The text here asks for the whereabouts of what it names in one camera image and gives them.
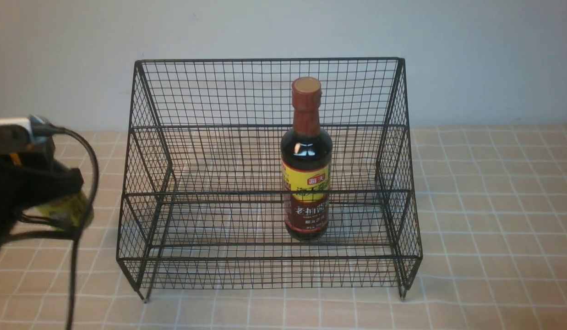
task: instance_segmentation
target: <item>dark brown bottle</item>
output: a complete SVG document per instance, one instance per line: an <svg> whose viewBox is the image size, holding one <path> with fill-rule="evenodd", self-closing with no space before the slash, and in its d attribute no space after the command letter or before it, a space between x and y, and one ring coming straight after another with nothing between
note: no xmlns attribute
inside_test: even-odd
<svg viewBox="0 0 567 330"><path fill-rule="evenodd" d="M321 83L312 77L292 82L294 125L282 138L285 227L297 240L319 238L328 228L332 139L320 127Z"/></svg>

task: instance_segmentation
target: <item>bottle cap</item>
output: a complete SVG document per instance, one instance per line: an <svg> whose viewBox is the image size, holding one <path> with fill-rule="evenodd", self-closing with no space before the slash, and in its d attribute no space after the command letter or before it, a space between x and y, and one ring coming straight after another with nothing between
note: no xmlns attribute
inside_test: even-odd
<svg viewBox="0 0 567 330"><path fill-rule="evenodd" d="M292 106L298 111L316 111L321 105L321 82L312 77L300 77L292 82Z"/></svg>

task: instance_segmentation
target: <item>black wire rack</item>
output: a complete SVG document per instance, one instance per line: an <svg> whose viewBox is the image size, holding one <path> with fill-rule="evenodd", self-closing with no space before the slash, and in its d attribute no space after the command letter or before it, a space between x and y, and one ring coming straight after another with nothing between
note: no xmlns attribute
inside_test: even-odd
<svg viewBox="0 0 567 330"><path fill-rule="evenodd" d="M284 226L279 144L290 84L322 83L329 228ZM117 260L153 288L398 286L422 261L401 58L135 63Z"/></svg>

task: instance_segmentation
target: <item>table surface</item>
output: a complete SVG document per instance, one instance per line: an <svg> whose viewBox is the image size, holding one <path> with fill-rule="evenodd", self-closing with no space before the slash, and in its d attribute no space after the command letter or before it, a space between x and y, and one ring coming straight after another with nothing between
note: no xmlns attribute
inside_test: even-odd
<svg viewBox="0 0 567 330"><path fill-rule="evenodd" d="M155 290L143 304L114 258L126 134L87 132L101 165L81 242L76 330L567 329L567 125L414 129L424 261L396 288ZM80 167L79 144L57 156ZM62 329L70 243L0 253L0 330Z"/></svg>

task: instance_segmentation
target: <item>wire shelf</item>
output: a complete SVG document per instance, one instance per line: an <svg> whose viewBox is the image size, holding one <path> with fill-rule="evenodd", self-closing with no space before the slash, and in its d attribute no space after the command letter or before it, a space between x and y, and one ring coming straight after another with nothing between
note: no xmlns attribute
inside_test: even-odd
<svg viewBox="0 0 567 330"><path fill-rule="evenodd" d="M329 228L284 227L290 84L322 83ZM400 58L135 63L117 258L153 288L411 287L422 261Z"/></svg>

